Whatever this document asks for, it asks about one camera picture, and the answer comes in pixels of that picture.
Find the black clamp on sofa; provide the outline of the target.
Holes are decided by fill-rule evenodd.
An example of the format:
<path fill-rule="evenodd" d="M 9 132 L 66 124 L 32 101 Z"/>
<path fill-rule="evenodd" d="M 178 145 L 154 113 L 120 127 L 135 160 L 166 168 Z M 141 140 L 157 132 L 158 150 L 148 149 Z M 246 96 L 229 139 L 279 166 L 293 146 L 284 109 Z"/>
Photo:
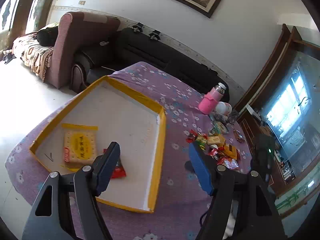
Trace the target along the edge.
<path fill-rule="evenodd" d="M 142 33 L 144 25 L 142 23 L 138 22 L 138 23 L 134 24 L 131 28 L 134 33 Z"/>
<path fill-rule="evenodd" d="M 161 32 L 154 30 L 151 33 L 149 33 L 149 38 L 150 40 L 155 40 L 155 41 L 160 41 L 161 37 L 160 37 Z"/>

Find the yellow snack pack dark label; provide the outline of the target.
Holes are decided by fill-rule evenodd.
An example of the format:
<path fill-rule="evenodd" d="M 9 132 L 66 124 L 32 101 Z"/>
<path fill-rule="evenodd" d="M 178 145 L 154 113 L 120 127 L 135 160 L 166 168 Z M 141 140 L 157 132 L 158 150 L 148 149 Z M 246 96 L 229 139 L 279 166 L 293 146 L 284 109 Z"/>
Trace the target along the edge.
<path fill-rule="evenodd" d="M 233 145 L 224 144 L 222 152 L 229 158 L 237 160 L 237 157 L 238 157 L 237 149 Z"/>

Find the television screen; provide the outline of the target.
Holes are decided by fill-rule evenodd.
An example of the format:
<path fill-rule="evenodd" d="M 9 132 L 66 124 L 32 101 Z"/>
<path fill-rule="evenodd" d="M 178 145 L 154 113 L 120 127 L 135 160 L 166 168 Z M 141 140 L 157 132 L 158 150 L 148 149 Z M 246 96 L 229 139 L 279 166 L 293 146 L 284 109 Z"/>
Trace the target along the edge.
<path fill-rule="evenodd" d="M 319 154 L 319 60 L 298 52 L 261 113 L 300 175 Z"/>

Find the black leather sofa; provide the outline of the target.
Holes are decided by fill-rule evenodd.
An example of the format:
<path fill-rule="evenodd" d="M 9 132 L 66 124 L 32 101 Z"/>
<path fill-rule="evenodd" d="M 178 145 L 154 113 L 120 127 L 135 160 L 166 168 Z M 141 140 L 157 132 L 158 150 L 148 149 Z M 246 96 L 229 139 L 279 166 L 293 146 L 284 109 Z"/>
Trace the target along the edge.
<path fill-rule="evenodd" d="M 84 46 L 76 51 L 70 88 L 80 93 L 102 76 L 111 75 L 137 62 L 146 62 L 201 94 L 208 93 L 218 83 L 225 83 L 216 71 L 206 65 L 143 33 L 125 28 L 112 34 L 106 42 Z"/>

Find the pink sleeved thermos bottle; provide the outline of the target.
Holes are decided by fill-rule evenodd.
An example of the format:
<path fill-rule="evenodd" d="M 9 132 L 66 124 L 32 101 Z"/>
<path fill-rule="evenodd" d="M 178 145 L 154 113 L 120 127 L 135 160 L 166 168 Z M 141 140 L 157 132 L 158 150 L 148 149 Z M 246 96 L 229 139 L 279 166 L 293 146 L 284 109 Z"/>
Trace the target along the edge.
<path fill-rule="evenodd" d="M 204 95 L 203 99 L 199 103 L 199 110 L 203 114 L 209 115 L 224 96 L 225 90 L 226 86 L 223 83 L 215 85 L 211 91 Z"/>

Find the round green label snack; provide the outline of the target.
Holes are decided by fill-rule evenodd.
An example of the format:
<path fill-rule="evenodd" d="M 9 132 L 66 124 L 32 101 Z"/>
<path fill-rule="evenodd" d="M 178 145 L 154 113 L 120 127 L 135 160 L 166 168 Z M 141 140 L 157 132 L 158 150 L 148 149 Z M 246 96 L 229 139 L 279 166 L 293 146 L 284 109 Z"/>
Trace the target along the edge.
<path fill-rule="evenodd" d="M 212 128 L 210 129 L 210 133 L 225 135 L 229 133 L 229 130 L 222 122 L 214 121 L 212 122 Z"/>

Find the patterned sofa blanket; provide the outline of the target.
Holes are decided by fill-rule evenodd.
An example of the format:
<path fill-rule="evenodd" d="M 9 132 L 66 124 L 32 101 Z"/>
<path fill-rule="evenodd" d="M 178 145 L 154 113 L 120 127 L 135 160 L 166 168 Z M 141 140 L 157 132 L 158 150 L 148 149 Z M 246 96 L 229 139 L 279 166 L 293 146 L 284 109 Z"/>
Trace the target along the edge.
<path fill-rule="evenodd" d="M 12 53 L 44 82 L 47 69 L 51 66 L 54 47 L 40 45 L 36 34 L 35 31 L 16 38 L 12 45 Z"/>

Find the black clamp on sofa right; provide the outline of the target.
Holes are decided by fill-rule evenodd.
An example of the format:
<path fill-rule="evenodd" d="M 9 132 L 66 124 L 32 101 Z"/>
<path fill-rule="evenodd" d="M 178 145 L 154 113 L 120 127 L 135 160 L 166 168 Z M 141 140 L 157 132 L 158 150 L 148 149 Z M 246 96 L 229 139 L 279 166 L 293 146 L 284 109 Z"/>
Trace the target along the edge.
<path fill-rule="evenodd" d="M 150 40 L 155 40 L 155 41 L 160 41 L 161 37 L 160 37 L 161 32 L 154 30 L 151 33 L 149 33 L 149 38 Z"/>

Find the black clamp on sofa left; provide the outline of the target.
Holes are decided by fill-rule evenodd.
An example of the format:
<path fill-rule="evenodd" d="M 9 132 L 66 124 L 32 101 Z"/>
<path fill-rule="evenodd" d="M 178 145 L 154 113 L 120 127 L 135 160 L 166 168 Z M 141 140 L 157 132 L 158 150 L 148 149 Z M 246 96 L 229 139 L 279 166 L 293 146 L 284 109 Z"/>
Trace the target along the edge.
<path fill-rule="evenodd" d="M 138 23 L 134 24 L 131 28 L 134 33 L 142 33 L 144 25 L 142 23 L 138 22 Z"/>

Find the yellow cracker packet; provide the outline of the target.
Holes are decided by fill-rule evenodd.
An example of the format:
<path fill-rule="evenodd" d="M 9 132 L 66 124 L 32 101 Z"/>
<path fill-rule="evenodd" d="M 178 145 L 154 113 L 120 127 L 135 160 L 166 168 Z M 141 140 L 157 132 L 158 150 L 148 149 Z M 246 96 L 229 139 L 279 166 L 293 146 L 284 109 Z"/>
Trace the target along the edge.
<path fill-rule="evenodd" d="M 63 161 L 64 167 L 72 172 L 85 165 L 92 165 L 98 156 L 96 133 L 98 126 L 64 123 Z"/>

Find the white plastic jar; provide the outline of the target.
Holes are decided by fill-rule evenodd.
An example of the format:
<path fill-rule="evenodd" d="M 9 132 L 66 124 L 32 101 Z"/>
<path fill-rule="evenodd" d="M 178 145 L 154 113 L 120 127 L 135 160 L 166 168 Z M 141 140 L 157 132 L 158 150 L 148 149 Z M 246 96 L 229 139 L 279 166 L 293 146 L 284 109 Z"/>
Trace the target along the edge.
<path fill-rule="evenodd" d="M 217 114 L 229 116 L 232 112 L 232 106 L 229 103 L 219 102 L 215 107 L 215 112 Z"/>

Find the yellow rimmed white tray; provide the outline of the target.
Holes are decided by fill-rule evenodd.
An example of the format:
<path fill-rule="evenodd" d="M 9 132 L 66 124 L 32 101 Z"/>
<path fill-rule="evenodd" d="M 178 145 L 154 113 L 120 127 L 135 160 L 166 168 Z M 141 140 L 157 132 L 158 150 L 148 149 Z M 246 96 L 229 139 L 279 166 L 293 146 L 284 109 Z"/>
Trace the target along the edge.
<path fill-rule="evenodd" d="M 126 172 L 125 178 L 110 181 L 98 201 L 132 212 L 153 213 L 163 163 L 165 121 L 159 103 L 104 76 L 61 109 L 34 140 L 30 152 L 48 171 L 72 173 L 63 159 L 65 125 L 95 127 L 97 152 L 117 142 Z"/>

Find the red candy in tray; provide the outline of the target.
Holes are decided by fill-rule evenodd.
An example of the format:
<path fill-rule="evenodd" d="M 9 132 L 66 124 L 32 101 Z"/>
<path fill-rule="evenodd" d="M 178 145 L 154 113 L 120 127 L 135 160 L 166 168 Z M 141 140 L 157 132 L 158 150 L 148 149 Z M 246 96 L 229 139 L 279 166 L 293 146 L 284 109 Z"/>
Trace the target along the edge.
<path fill-rule="evenodd" d="M 103 175 L 103 178 L 107 179 L 123 179 L 126 177 L 126 171 L 122 165 L 120 155 L 118 157 L 117 163 L 114 166 L 114 169 L 111 171 L 111 163 L 107 160 L 107 158 L 104 160 L 104 163 L 101 167 L 101 172 Z"/>

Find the purple floral tablecloth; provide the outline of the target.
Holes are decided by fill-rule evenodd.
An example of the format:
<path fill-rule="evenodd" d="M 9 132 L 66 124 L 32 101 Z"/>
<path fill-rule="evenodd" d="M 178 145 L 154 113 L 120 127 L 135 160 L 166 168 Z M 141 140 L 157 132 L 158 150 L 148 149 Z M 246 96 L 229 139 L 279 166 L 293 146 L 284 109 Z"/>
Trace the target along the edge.
<path fill-rule="evenodd" d="M 208 133 L 213 122 L 198 104 L 202 95 L 150 64 L 139 62 L 114 72 L 111 78 L 152 98 L 165 108 L 166 137 L 161 183 L 153 214 L 129 212 L 99 203 L 113 239 L 195 239 L 199 218 L 208 210 L 210 197 L 194 174 L 184 168 L 188 157 L 186 138 L 191 130 Z M 62 108 L 33 129 L 9 154 L 5 168 L 19 194 L 33 204 L 48 171 L 29 152 L 29 147 Z"/>

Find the plain yellow snack pack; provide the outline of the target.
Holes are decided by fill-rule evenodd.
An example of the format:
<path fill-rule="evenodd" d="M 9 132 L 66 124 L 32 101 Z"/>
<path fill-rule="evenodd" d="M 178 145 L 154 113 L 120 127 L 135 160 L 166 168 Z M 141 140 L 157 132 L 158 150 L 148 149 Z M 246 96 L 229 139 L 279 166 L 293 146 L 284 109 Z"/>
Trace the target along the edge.
<path fill-rule="evenodd" d="M 226 140 L 221 134 L 210 136 L 207 139 L 208 145 L 217 145 L 218 147 L 224 146 L 225 142 Z"/>

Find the black bag on sofa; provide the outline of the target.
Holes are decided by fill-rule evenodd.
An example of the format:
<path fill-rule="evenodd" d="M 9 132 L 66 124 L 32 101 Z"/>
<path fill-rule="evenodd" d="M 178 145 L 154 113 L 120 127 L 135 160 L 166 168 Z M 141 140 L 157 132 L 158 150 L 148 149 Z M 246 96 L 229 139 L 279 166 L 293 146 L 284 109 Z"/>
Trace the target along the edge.
<path fill-rule="evenodd" d="M 36 39 L 41 46 L 53 47 L 55 45 L 59 30 L 58 26 L 39 30 Z"/>

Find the brown wrapped snack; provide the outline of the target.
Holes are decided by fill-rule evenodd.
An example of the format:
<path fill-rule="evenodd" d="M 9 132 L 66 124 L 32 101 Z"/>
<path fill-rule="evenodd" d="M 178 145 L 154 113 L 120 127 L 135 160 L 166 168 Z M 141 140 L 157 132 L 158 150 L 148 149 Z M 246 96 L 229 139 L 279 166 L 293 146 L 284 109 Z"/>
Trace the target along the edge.
<path fill-rule="evenodd" d="M 234 133 L 234 136 L 235 136 L 236 140 L 237 140 L 239 143 L 244 143 L 244 142 L 245 142 L 245 138 L 244 138 L 244 136 L 240 133 L 239 130 L 234 129 L 234 130 L 233 130 L 233 133 Z"/>

